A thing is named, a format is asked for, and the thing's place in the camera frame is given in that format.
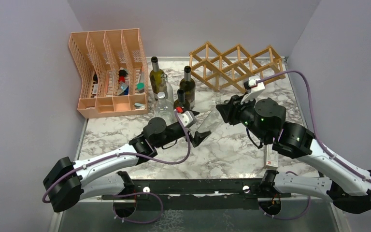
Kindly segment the green bottle black cap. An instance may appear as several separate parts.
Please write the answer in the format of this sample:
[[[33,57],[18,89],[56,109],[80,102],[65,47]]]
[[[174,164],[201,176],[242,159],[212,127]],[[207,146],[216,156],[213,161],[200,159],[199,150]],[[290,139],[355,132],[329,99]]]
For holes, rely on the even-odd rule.
[[[181,108],[182,111],[187,111],[191,109],[190,103],[186,99],[186,93],[183,89],[177,90],[177,100],[173,103],[174,109]]]

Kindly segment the squat clear glass bottle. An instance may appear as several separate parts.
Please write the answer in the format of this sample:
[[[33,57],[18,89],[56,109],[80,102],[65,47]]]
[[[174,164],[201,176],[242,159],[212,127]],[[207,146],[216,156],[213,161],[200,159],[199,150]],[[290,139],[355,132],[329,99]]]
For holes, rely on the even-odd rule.
[[[157,94],[157,101],[154,105],[154,116],[164,119],[167,125],[176,122],[173,105],[166,99],[166,94],[164,92],[159,92]]]

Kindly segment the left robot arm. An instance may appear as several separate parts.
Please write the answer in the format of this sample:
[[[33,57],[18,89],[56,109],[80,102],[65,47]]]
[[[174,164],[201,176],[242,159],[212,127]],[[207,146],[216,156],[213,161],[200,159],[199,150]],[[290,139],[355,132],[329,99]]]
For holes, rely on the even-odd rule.
[[[195,147],[192,140],[201,138],[200,134],[191,135],[189,128],[196,123],[198,111],[187,110],[174,112],[174,123],[167,125],[160,117],[150,119],[140,135],[131,139],[122,147],[95,158],[72,161],[69,157],[59,159],[43,180],[45,193],[43,203],[51,204],[54,212],[63,212],[76,205],[80,200],[97,195],[116,193],[120,198],[132,194],[132,184],[126,177],[119,177],[116,182],[102,184],[99,178],[123,168],[137,166],[149,160],[169,165],[183,163]],[[177,162],[163,161],[156,158],[159,147],[178,139],[187,141],[187,154]]]

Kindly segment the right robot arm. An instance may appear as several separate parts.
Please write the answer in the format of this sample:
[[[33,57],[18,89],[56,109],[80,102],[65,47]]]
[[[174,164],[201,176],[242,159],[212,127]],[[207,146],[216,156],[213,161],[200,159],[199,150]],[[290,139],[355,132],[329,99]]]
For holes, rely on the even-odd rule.
[[[304,126],[287,122],[285,107],[276,101],[266,98],[244,103],[241,96],[234,95],[216,109],[225,123],[244,125],[263,145],[322,173],[321,177],[304,177],[268,170],[259,184],[264,196],[299,193],[352,214],[371,210],[371,170],[352,165],[320,144]]]

